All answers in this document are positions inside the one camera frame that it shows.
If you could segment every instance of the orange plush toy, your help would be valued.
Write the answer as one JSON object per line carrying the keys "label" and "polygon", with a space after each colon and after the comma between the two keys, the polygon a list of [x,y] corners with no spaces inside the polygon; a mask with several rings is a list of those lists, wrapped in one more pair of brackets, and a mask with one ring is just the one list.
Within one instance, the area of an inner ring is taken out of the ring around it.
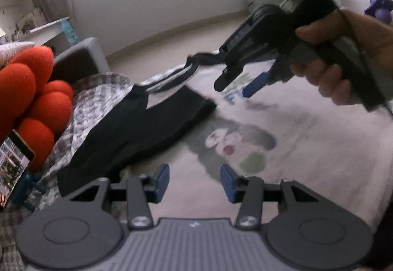
{"label": "orange plush toy", "polygon": [[35,153],[30,172],[42,169],[72,112],[71,86],[61,80],[48,83],[53,66],[52,50],[38,46],[0,70],[0,143],[15,128]]}

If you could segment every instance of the gray armchair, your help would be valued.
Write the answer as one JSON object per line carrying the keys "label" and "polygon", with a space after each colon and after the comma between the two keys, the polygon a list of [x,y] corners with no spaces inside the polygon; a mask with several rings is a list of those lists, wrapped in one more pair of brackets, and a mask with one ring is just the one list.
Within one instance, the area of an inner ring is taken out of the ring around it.
{"label": "gray armchair", "polygon": [[87,76],[110,71],[97,38],[87,38],[55,57],[50,80],[73,84]]}

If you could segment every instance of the baseboard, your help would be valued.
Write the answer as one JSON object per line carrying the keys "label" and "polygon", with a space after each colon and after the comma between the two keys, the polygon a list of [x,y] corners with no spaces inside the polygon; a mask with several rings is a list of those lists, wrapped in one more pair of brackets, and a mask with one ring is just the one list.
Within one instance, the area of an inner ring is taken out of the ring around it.
{"label": "baseboard", "polygon": [[186,32],[189,30],[193,30],[199,27],[203,27],[209,24],[214,24],[214,23],[220,23],[229,19],[233,19],[233,18],[237,18],[237,17],[242,17],[245,15],[248,15],[248,11],[247,10],[241,10],[238,12],[231,12],[225,15],[219,15],[219,16],[215,16],[215,17],[210,17],[210,18],[206,18],[203,20],[199,20],[199,21],[194,21],[191,23],[188,23],[186,25],[182,25],[170,30],[166,30],[164,32],[160,32],[159,34],[155,34],[154,36],[148,37],[146,39],[143,39],[141,41],[135,42],[134,44],[127,46],[123,49],[118,50],[117,52],[114,52],[110,55],[107,56],[107,61],[110,63],[116,59],[119,59],[121,57],[124,56],[128,56],[130,54],[131,51],[136,51],[139,50],[140,48],[143,48],[145,46],[148,46],[150,44],[154,44],[158,41],[164,40],[165,38],[168,37],[172,37],[176,34],[182,33],[182,32]]}

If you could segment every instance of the smartphone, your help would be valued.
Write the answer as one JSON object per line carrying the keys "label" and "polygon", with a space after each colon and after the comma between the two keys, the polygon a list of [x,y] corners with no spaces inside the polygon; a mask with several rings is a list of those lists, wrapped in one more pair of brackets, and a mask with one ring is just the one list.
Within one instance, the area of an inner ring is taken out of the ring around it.
{"label": "smartphone", "polygon": [[0,146],[0,208],[7,204],[16,183],[34,159],[34,152],[11,130]]}

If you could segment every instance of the human hand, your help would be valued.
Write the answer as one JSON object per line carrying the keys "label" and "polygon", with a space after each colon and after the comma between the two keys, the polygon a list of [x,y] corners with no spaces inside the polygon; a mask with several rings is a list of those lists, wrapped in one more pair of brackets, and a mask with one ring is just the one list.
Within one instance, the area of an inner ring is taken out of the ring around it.
{"label": "human hand", "polygon": [[[393,78],[393,28],[367,16],[348,9],[337,10],[329,16],[298,28],[295,33],[300,39],[319,44],[342,35],[355,37],[368,57],[379,63]],[[336,105],[349,105],[352,86],[343,78],[343,71],[337,64],[328,66],[320,59],[305,65],[294,63],[291,71],[306,77],[314,86],[319,86],[323,97],[332,98]]]}

